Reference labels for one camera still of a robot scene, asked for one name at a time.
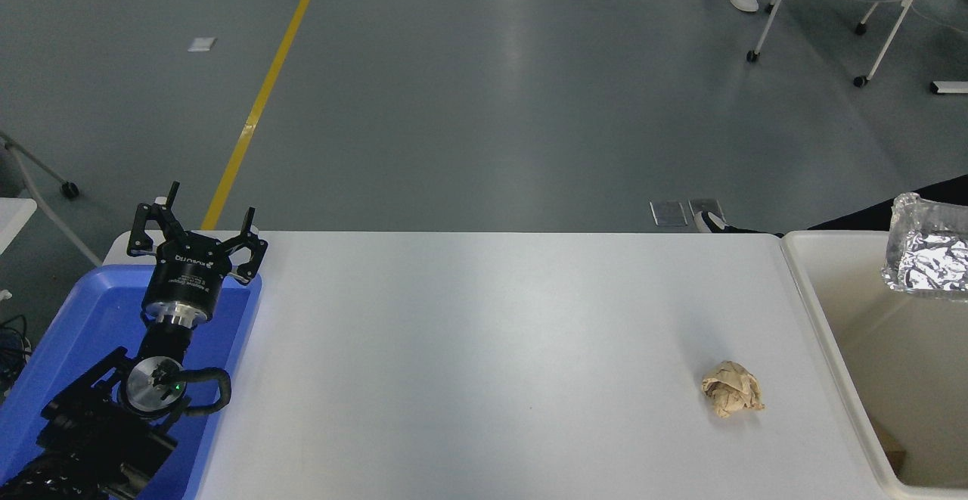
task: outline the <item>white container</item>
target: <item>white container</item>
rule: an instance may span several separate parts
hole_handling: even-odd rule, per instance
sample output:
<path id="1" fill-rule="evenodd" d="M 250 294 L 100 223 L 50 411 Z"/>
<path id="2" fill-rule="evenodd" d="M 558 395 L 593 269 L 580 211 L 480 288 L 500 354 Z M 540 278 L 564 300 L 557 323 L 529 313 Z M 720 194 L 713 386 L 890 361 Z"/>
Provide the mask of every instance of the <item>white container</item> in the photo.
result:
<path id="1" fill-rule="evenodd" d="M 889 290 L 881 231 L 795 231 L 784 253 L 881 485 L 968 499 L 968 304 Z M 867 413 L 907 451 L 896 478 Z"/>

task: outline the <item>chair wheel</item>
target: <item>chair wheel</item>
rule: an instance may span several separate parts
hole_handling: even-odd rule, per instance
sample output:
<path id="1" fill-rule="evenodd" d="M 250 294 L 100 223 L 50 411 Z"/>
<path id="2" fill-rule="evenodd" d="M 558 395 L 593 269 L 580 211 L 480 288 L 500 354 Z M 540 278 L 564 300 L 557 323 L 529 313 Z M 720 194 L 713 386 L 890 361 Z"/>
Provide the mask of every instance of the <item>chair wheel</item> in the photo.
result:
<path id="1" fill-rule="evenodd" d="M 77 189 L 77 185 L 75 183 L 65 182 L 61 184 L 61 193 L 67 199 L 72 200 L 80 195 L 80 190 Z"/>

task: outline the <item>blue tray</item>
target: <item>blue tray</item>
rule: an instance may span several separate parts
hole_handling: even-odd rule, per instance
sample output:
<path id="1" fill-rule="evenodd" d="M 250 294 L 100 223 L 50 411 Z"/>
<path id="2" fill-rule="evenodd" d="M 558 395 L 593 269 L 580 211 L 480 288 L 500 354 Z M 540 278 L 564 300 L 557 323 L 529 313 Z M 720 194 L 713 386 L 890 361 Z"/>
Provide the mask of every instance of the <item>blue tray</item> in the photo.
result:
<path id="1" fill-rule="evenodd" d="M 154 266 L 104 266 L 87 273 L 68 294 L 7 401 L 0 406 L 0 483 L 41 454 L 35 441 L 48 423 L 41 410 L 51 398 L 112 349 L 138 352 L 144 325 L 141 299 Z M 227 279 L 214 318 L 194 331 L 184 365 L 218 366 L 231 374 L 245 346 L 259 303 L 262 279 L 249 286 Z M 189 386 L 193 405 L 218 398 L 214 382 Z M 169 434 L 178 447 L 142 491 L 139 500 L 193 498 L 215 438 L 221 413 L 183 417 Z"/>

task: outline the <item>crumpled aluminum foil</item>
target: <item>crumpled aluminum foil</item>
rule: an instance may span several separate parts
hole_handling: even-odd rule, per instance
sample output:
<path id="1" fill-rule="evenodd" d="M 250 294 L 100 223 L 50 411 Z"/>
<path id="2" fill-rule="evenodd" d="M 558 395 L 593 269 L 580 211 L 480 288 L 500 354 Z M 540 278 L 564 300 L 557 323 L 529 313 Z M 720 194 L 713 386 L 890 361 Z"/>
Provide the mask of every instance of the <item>crumpled aluminum foil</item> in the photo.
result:
<path id="1" fill-rule="evenodd" d="M 881 273 L 898 292 L 968 301 L 968 207 L 900 194 Z"/>

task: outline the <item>concrete floor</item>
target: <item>concrete floor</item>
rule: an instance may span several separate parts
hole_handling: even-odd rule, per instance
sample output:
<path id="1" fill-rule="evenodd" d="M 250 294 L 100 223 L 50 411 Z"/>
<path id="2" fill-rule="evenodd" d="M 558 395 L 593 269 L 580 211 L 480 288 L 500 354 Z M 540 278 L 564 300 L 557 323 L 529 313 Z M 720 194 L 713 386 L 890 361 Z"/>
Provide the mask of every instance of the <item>concrete floor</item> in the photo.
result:
<path id="1" fill-rule="evenodd" d="M 196 228 L 298 1 L 0 0 L 0 128 L 95 252 L 173 179 Z M 927 92 L 968 79 L 966 4 L 917 0 L 860 90 L 896 6 L 858 38 L 864 3 L 786 0 L 750 65 L 765 15 L 726 0 L 312 0 L 218 227 L 661 231 L 650 200 L 715 197 L 805 228 L 968 172 L 968 98 Z M 35 214 L 0 318 L 36 341 L 88 269 Z"/>

